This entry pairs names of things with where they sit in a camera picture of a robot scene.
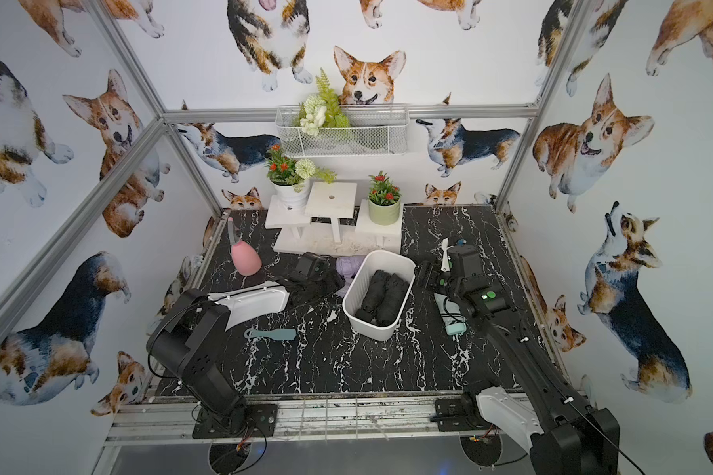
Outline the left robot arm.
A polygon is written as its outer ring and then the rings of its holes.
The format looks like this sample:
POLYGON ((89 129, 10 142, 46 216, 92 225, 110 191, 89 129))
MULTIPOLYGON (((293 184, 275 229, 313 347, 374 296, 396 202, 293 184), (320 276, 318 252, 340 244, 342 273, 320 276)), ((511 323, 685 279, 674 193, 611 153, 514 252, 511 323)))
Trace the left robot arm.
POLYGON ((148 358, 197 399, 202 422, 216 433, 253 433, 259 427, 246 398, 217 363, 226 334, 253 319, 322 300, 345 285, 334 261, 304 253, 291 271, 255 286, 219 293, 188 289, 149 337, 148 358))

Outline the white plastic storage box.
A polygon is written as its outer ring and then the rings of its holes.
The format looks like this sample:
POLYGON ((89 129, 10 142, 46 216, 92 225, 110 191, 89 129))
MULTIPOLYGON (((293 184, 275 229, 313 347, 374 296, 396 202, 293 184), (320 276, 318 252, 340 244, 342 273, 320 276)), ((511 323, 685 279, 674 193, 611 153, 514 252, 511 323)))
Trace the white plastic storage box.
POLYGON ((415 263, 389 251, 366 256, 343 302, 355 332, 386 342, 398 326, 415 279, 415 263))

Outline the black umbrella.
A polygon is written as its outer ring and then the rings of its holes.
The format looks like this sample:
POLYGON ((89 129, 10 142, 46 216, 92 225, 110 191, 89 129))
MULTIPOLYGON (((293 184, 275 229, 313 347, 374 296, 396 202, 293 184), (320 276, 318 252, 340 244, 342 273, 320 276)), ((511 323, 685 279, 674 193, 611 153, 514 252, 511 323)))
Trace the black umbrella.
POLYGON ((377 309, 383 302, 386 292, 386 282, 390 274, 384 270, 378 270, 370 279, 368 291, 362 299, 360 308, 356 310, 356 318, 373 325, 377 324, 377 309))
POLYGON ((408 290, 409 283, 399 274, 393 273, 388 277, 384 298, 376 308, 376 324, 379 327, 388 327, 396 321, 408 290))

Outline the purple umbrella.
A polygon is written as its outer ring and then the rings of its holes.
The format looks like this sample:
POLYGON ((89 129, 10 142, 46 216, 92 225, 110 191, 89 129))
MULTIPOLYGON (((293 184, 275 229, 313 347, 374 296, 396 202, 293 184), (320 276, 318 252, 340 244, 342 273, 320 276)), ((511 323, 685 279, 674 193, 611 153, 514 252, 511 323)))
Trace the purple umbrella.
POLYGON ((344 287, 337 292, 340 297, 346 296, 365 259, 366 257, 364 255, 354 255, 353 257, 339 256, 336 259, 336 271, 344 278, 345 281, 344 287))

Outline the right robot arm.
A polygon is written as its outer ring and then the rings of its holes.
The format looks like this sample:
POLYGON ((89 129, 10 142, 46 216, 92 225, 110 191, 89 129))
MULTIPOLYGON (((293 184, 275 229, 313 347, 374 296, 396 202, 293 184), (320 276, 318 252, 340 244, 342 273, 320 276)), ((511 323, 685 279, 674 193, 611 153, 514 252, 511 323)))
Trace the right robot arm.
POLYGON ((449 267, 423 262, 417 284, 459 307, 475 334, 504 357, 529 400, 520 403, 490 386, 475 395, 479 415, 527 451, 538 474, 617 473, 625 453, 614 415, 572 387, 532 335, 523 311, 485 276, 475 247, 456 245, 446 259, 449 267))

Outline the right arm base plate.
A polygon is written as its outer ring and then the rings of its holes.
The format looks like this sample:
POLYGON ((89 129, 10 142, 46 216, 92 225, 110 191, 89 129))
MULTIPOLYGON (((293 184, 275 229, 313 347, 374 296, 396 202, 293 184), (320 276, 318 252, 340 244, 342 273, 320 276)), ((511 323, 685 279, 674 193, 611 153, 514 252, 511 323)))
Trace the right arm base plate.
POLYGON ((487 421, 479 411, 473 397, 467 393, 451 398, 439 398, 434 402, 435 413, 430 422, 436 424, 441 433, 451 431, 487 431, 492 428, 497 433, 504 429, 487 421))

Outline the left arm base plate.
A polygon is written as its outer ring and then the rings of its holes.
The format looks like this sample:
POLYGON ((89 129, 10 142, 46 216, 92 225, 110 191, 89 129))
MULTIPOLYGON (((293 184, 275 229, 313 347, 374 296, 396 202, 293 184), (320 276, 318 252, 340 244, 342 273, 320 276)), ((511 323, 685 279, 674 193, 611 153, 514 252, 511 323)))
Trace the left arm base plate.
POLYGON ((275 434, 279 405, 251 404, 235 407, 227 418, 214 416, 203 406, 193 414, 192 439, 242 439, 275 434))

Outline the mint green umbrella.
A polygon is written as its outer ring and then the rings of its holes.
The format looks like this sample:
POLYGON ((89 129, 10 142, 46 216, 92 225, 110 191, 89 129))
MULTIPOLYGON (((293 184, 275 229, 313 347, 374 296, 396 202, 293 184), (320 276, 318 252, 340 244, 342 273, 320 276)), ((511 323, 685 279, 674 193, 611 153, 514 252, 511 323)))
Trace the mint green umbrella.
POLYGON ((439 293, 434 298, 443 320, 445 332, 448 336, 461 336, 467 331, 467 319, 461 313, 459 306, 449 297, 439 293))

